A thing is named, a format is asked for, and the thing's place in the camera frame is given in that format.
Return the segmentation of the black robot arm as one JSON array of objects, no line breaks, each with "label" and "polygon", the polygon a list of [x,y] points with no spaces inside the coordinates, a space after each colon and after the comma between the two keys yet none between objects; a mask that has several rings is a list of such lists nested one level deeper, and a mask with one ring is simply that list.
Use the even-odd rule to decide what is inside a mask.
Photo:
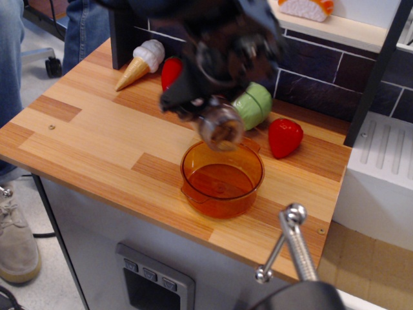
[{"label": "black robot arm", "polygon": [[252,81],[272,79],[285,51],[267,1],[103,1],[187,33],[183,71],[163,92],[160,109],[188,119],[216,96],[235,99]]}]

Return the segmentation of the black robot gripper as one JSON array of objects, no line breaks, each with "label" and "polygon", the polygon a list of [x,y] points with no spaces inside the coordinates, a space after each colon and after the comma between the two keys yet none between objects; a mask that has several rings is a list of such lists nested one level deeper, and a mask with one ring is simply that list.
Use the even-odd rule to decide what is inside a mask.
[{"label": "black robot gripper", "polygon": [[272,78],[286,49],[267,1],[196,1],[182,24],[185,65],[160,97],[162,112],[200,113],[211,95]]}]

